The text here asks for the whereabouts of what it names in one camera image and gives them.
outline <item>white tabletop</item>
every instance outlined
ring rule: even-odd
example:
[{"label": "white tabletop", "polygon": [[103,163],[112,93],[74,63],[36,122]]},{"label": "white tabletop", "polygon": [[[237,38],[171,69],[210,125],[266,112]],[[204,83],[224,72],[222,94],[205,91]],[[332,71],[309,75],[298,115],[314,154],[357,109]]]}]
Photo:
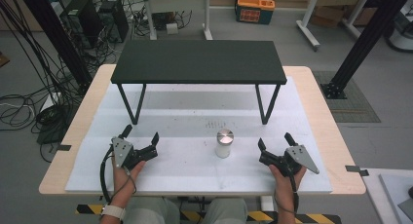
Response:
[{"label": "white tabletop", "polygon": [[389,168],[367,168],[367,170],[369,175],[364,176],[363,180],[382,222],[412,223],[395,205],[409,199],[407,190],[413,186],[411,183],[413,170]]},{"label": "white tabletop", "polygon": [[[114,68],[115,65],[112,64],[104,64],[99,67],[94,76],[94,81],[89,87],[88,93],[85,95],[69,130],[61,142],[64,145],[70,145],[70,150],[59,150],[56,152],[39,186],[41,194],[79,194],[78,192],[68,192],[65,190],[65,187],[73,170],[80,145],[89,131],[99,104],[106,95]],[[328,168],[328,176],[333,190],[331,194],[349,195],[365,193],[365,186],[361,177],[357,173],[346,171],[346,165],[352,166],[355,163],[322,97],[322,93],[319,90],[311,69],[304,66],[284,66],[283,69],[287,76],[294,78],[301,103],[315,136],[322,160]],[[108,147],[106,140],[102,147]],[[88,192],[83,194],[95,195],[95,193]]]},{"label": "white tabletop", "polygon": [[[275,86],[260,86],[264,106]],[[136,106],[141,85],[124,85],[132,106]],[[112,136],[123,131],[131,120],[115,85],[110,85],[87,133],[66,190],[100,193],[99,166]],[[228,158],[214,153],[216,134],[229,129],[235,139]],[[308,171],[300,193],[330,193],[327,171],[314,140],[294,80],[282,86],[273,114],[262,125],[253,85],[148,85],[139,122],[129,142],[146,147],[155,132],[160,135],[159,156],[149,161],[137,181],[141,195],[272,195],[275,180],[258,162],[258,140],[267,150],[282,156],[289,147],[283,138],[291,133],[304,144],[320,170]],[[111,164],[106,167],[108,189],[113,189]]]}]

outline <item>yellow and black striped tape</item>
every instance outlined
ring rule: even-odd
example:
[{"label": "yellow and black striped tape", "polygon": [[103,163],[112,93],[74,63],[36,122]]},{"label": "yellow and black striped tape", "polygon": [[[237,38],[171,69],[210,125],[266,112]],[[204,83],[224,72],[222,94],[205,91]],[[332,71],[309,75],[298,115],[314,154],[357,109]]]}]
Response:
[{"label": "yellow and black striped tape", "polygon": [[[100,214],[103,205],[78,205],[76,213],[80,214]],[[204,212],[182,210],[180,219],[182,221],[200,221],[205,217]],[[275,221],[277,220],[276,211],[251,211],[248,213],[246,221]],[[341,224],[341,218],[332,214],[296,214],[295,223],[314,223],[314,224]]]}]

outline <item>floor mat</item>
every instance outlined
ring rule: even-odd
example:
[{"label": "floor mat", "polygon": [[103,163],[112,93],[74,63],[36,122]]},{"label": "floor mat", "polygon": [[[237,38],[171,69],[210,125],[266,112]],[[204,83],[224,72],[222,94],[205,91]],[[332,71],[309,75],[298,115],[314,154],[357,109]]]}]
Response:
[{"label": "floor mat", "polygon": [[[318,84],[328,84],[334,71],[313,71]],[[357,84],[351,79],[344,89],[347,99],[326,99],[336,123],[381,123]]]}]

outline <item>black table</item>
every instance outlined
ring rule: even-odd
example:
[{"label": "black table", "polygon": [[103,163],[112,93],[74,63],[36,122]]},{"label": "black table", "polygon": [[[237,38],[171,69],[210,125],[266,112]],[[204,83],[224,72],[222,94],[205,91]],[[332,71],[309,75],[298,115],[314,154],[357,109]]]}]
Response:
[{"label": "black table", "polygon": [[[118,86],[134,125],[147,84],[255,85],[261,121],[266,125],[286,77],[271,41],[129,41],[111,82]],[[143,85],[135,115],[123,84]],[[276,85],[266,114],[259,85]]]}]

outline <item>wrist strap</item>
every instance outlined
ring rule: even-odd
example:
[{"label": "wrist strap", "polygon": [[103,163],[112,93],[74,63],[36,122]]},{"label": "wrist strap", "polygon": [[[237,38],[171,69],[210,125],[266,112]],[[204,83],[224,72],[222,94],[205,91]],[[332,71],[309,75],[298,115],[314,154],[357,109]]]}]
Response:
[{"label": "wrist strap", "polygon": [[113,205],[105,205],[103,207],[103,211],[101,215],[110,215],[114,216],[116,218],[119,218],[119,220],[124,220],[125,214],[127,212],[125,211],[124,208],[113,206]]}]

